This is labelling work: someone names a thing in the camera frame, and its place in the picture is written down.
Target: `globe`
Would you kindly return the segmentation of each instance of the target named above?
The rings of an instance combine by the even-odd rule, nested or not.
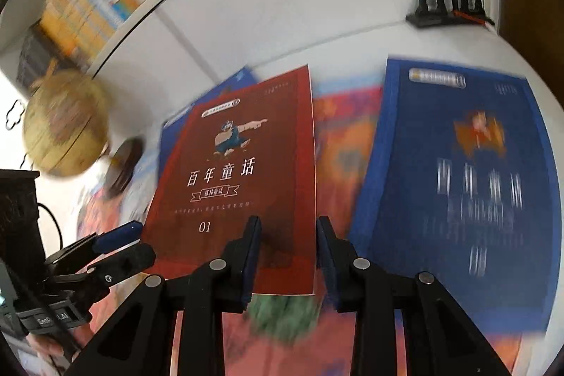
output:
[[[108,111],[97,83],[78,71],[44,77],[27,104],[23,137],[27,154],[58,177],[86,171],[108,141]]]

